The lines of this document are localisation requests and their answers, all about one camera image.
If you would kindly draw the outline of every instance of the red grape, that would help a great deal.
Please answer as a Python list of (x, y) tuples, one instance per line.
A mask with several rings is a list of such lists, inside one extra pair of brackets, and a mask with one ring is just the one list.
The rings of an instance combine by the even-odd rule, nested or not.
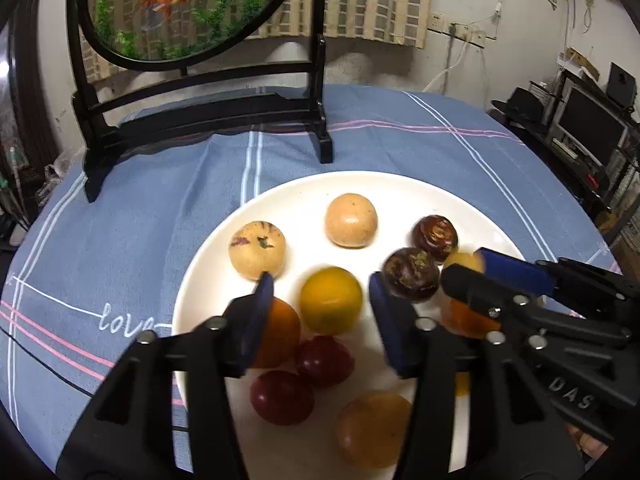
[(251, 385), (251, 404), (267, 422), (290, 426), (311, 415), (315, 399), (311, 387), (296, 374), (271, 370)]
[(296, 351), (296, 371), (313, 386), (340, 384), (354, 367), (348, 348), (330, 336), (316, 336), (303, 342)]

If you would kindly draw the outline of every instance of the white wall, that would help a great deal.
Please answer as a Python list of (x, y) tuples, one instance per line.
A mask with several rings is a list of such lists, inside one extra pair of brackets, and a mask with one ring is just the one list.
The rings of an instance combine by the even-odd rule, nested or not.
[[(450, 22), (469, 23), (489, 16), (497, 1), (431, 0), (431, 10), (444, 13)], [(497, 40), (486, 40), (484, 50), (468, 47), (463, 62), (450, 72), (447, 94), (486, 108), (490, 99), (505, 100), (516, 86), (526, 88), (529, 80), (551, 79), (557, 69), (558, 53), (563, 48), (566, 22), (566, 0), (558, 0), (558, 4), (554, 9), (548, 0), (503, 0)], [(50, 114), (52, 120), (57, 121), (56, 126), (60, 126), (60, 143), (67, 146), (78, 143), (81, 137), (70, 108), (74, 85), (66, 52), (63, 6), (64, 0), (40, 1), (40, 57)], [(581, 23), (584, 0), (578, 0), (577, 7), (577, 21)], [(635, 52), (640, 52), (640, 35), (620, 4), (596, 0), (593, 23), (590, 32), (583, 36), (577, 27), (570, 45), (596, 64), (603, 72), (605, 82), (611, 61), (630, 73), (634, 73), (636, 66), (640, 69), (640, 56), (634, 56)], [(485, 20), (476, 26), (483, 28), (489, 36), (495, 34), (496, 26), (492, 20)], [(325, 82), (422, 90), (445, 67), (449, 44), (449, 37), (445, 34), (430, 31), (427, 34), (427, 46), (423, 50), (374, 41), (329, 38)], [(196, 69), (210, 70), (263, 60), (301, 59), (306, 54), (306, 41), (248, 40)], [(451, 54), (453, 61), (458, 58), (462, 46), (461, 41), (454, 42)], [(482, 53), (486, 70), (483, 69)], [(99, 85), (100, 95), (108, 98), (174, 76), (172, 73), (126, 73)], [(113, 123), (137, 108), (211, 92), (217, 88), (256, 84), (301, 86), (304, 79), (300, 75), (272, 76), (185, 89), (114, 110), (107, 118)], [(441, 86), (434, 85), (432, 91), (439, 92)]]

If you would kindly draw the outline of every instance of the screw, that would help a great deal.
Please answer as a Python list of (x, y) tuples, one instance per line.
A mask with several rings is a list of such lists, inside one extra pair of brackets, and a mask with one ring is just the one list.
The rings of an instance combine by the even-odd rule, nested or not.
[(502, 343), (507, 341), (507, 338), (504, 336), (504, 334), (498, 330), (491, 330), (491, 332), (487, 332), (484, 338), (492, 345), (501, 345)]
[(430, 317), (419, 317), (415, 320), (414, 325), (418, 330), (430, 332), (438, 326), (438, 323)]
[(516, 295), (513, 297), (513, 302), (514, 302), (515, 304), (518, 304), (519, 306), (524, 306), (524, 305), (526, 305), (527, 303), (529, 303), (529, 298), (527, 298), (526, 296), (523, 296), (523, 295), (521, 295), (521, 294), (516, 294)]
[(530, 336), (528, 341), (529, 346), (535, 350), (542, 350), (546, 346), (546, 338), (538, 334)]
[(149, 343), (155, 341), (158, 338), (158, 335), (153, 330), (145, 330), (144, 332), (140, 332), (136, 341), (143, 345), (148, 345)]
[(204, 322), (204, 326), (209, 330), (220, 330), (226, 326), (226, 319), (222, 316), (213, 316)]

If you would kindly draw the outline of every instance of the blue tablecloth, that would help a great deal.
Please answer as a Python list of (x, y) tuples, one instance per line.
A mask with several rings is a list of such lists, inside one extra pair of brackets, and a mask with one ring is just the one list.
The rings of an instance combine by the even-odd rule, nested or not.
[[(13, 260), (0, 306), (0, 326), (15, 338), (0, 333), (0, 400), (47, 465), (132, 336), (170, 333), (178, 286), (207, 235), (283, 182), (326, 171), (404, 174), (478, 208), (527, 260), (567, 256), (617, 269), (569, 192), (481, 110), (360, 86), (328, 86), (325, 109), (331, 165), (318, 163), (308, 134), (247, 131), (134, 156), (92, 204), (81, 168), (56, 189)], [(174, 423), (185, 424), (175, 387)], [(188, 467), (186, 434), (175, 441)]]

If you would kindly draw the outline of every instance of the beige checkered curtain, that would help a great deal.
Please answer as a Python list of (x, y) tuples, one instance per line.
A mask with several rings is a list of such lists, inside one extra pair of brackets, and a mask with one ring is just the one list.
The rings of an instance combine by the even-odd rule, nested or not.
[[(90, 6), (95, 0), (89, 0)], [(113, 0), (116, 6), (114, 26), (138, 29), (141, 13), (135, 13), (134, 0)], [(199, 0), (204, 6), (207, 0)], [(386, 43), (424, 48), (430, 0), (325, 0), (324, 33), (330, 38), (364, 38)], [(272, 36), (308, 36), (312, 0), (286, 0), (271, 18), (249, 38)], [(169, 28), (140, 34), (138, 47), (151, 52), (154, 42), (188, 44), (196, 35), (188, 10), (174, 10)], [(89, 81), (105, 79), (123, 69), (98, 56), (82, 38), (84, 64)]]

